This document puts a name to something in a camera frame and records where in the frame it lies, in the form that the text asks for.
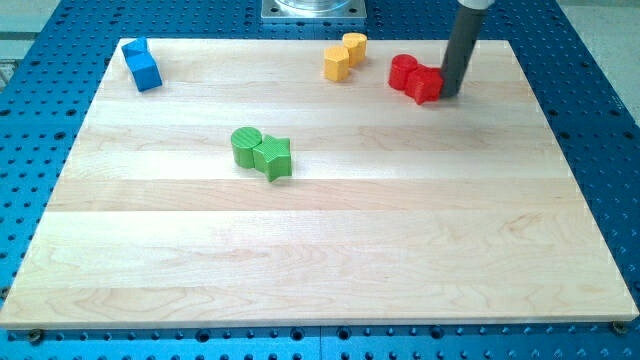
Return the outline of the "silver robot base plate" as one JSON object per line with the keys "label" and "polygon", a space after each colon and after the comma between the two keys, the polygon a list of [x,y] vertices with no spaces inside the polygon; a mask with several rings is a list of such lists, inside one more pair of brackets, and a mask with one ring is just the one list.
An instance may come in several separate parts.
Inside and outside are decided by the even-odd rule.
{"label": "silver robot base plate", "polygon": [[365,0],[262,0],[261,18],[293,19],[362,19],[366,17]]}

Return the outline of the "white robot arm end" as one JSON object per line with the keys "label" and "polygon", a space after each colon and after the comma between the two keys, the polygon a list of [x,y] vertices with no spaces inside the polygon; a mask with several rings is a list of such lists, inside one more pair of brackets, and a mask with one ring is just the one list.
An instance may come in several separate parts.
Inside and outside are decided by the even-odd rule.
{"label": "white robot arm end", "polygon": [[487,10],[495,0],[458,0],[458,3],[468,9]]}

